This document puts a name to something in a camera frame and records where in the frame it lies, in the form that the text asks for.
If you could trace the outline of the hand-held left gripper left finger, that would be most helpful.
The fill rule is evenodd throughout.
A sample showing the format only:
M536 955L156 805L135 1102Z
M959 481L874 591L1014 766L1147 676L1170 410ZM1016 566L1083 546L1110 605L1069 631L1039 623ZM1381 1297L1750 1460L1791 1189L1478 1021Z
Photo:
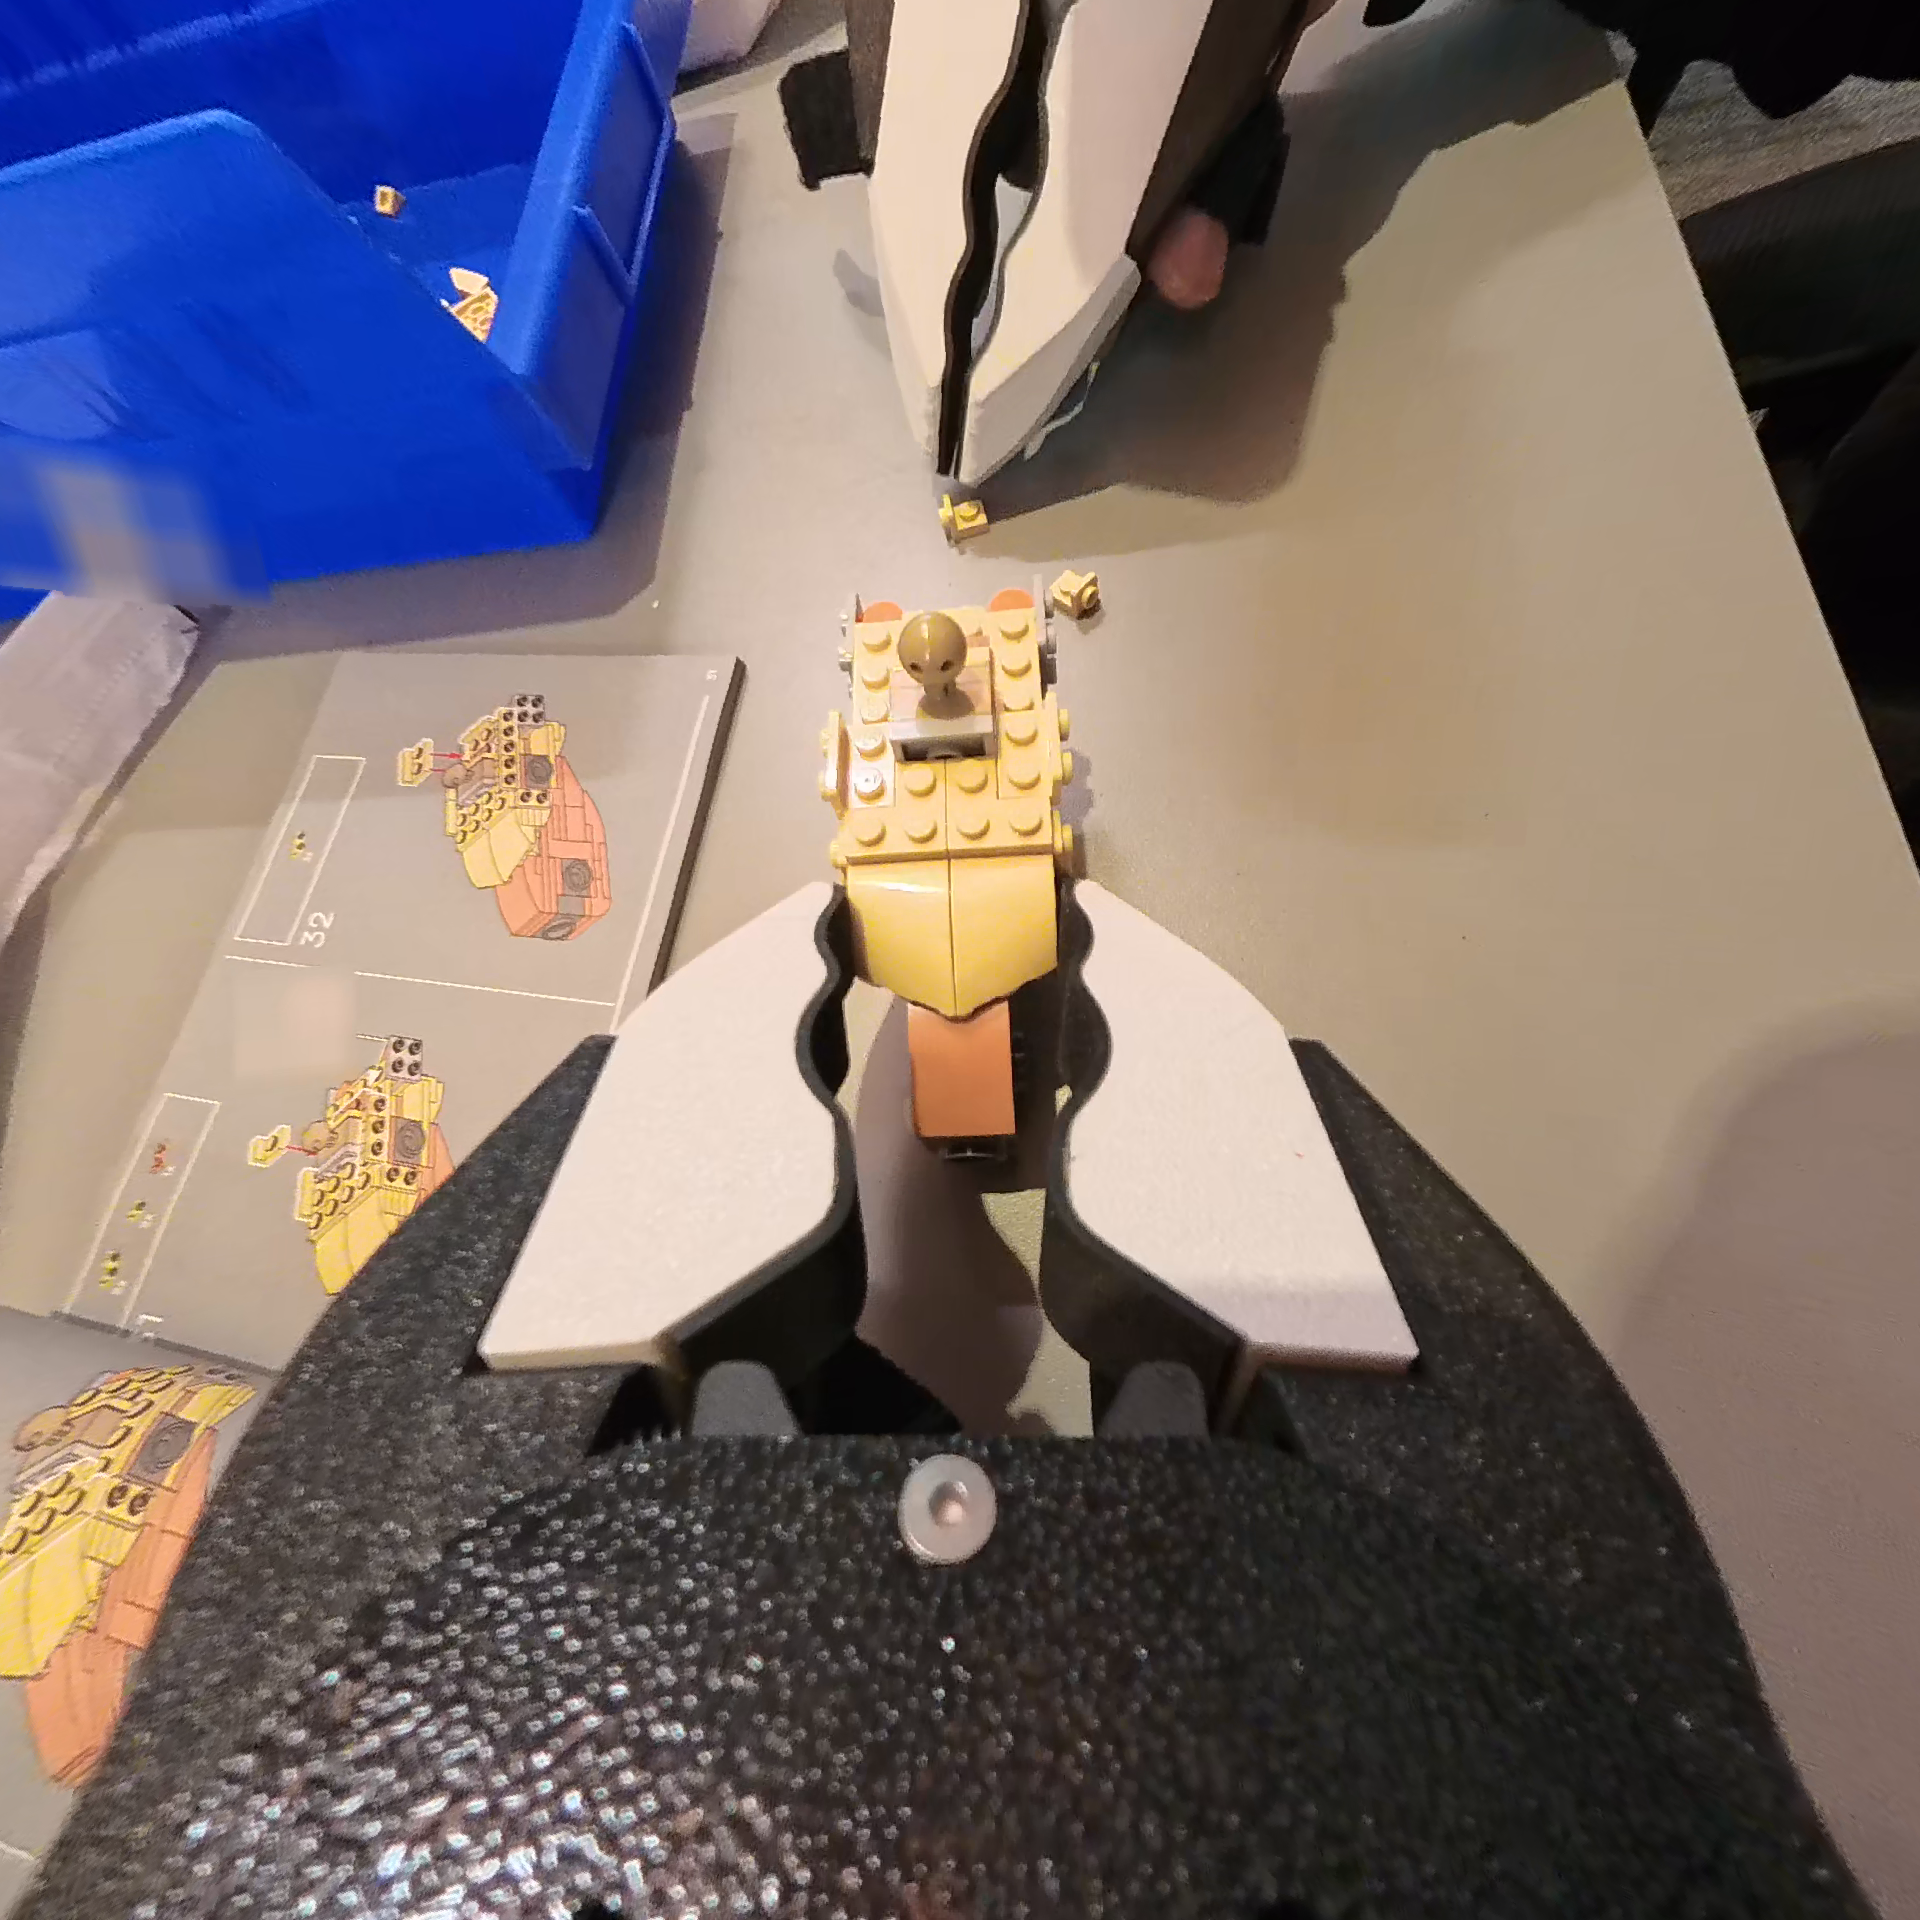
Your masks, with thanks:
M843 907L804 884L625 1017L478 1339L490 1369L813 1373L855 1330Z

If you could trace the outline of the heap of tan bricks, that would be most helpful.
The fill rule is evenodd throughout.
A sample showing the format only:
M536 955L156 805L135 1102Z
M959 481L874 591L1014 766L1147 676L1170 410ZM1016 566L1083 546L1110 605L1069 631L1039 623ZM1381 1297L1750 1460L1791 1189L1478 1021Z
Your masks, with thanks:
M420 205L411 205L407 194L393 184L379 182L372 184L372 231L393 244L397 256L425 276L429 290L439 295L443 309L487 343L498 316L498 288L478 269L430 258L430 246L436 244L436 239L425 223L427 201L420 200Z

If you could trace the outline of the grey instruction booklet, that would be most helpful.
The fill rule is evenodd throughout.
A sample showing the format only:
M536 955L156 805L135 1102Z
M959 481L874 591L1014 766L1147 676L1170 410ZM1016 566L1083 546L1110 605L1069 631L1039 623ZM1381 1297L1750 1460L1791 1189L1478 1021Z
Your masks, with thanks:
M356 653L161 1058L68 1049L4 1306L4 1851L103 1762L209 1484L306 1334L659 978L742 670Z

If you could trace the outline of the blue plastic bin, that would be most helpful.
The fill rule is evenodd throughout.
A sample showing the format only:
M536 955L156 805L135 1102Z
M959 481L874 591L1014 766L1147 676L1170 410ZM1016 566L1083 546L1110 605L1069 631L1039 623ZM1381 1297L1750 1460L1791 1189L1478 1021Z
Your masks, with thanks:
M690 3L4 3L4 615L591 536ZM375 228L487 272L487 343Z

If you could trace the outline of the tan brick vehicle model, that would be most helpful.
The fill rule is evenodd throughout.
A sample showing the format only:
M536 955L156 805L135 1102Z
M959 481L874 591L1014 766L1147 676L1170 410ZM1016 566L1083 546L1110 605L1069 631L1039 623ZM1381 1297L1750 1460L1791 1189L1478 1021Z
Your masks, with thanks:
M851 603L820 792L860 978L906 1010L908 1113L945 1161L1020 1130L1023 1012L1060 964L1074 775L1039 587L984 605Z

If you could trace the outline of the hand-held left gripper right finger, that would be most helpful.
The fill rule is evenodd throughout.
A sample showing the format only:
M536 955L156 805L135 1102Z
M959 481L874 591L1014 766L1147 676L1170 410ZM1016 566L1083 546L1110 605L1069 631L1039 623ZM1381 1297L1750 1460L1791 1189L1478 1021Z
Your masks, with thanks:
M1280 1017L1101 883L1074 886L1046 1314L1097 1378L1402 1373L1419 1348Z

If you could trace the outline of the person's right hand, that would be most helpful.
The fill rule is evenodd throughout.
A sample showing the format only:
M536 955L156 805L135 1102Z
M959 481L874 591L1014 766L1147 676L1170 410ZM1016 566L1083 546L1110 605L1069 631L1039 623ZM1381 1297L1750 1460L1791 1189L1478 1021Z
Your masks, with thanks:
M1202 311L1221 293L1234 246L1223 219L1188 203L1165 223L1140 278L1165 306L1179 313Z

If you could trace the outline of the grey desk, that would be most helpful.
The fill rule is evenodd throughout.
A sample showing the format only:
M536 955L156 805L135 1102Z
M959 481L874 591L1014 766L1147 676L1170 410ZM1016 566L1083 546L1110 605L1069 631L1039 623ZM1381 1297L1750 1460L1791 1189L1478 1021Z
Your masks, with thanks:
M1917 872L1614 58L1460 3L1303 42L1266 246L1135 315L951 548L855 180L777 14L680 95L662 348L579 546L216 623L4 959L4 1297L78 1277L329 679L406 651L744 662L682 966L823 870L853 592L1092 568L1099 881L1329 1044L1572 1304L1734 1587L1874 1906L1917 1916Z

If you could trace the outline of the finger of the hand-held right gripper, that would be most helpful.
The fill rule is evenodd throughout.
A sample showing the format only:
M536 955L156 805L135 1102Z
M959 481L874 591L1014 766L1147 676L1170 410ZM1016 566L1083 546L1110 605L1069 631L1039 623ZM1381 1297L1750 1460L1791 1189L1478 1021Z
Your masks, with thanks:
M1131 231L1207 3L1076 1L1043 23L1039 177L968 378L966 486L1039 439L1140 292Z
M997 465L970 426L995 325L1004 184L1032 185L1044 3L851 7L851 99L871 180L887 347L913 442L940 476Z

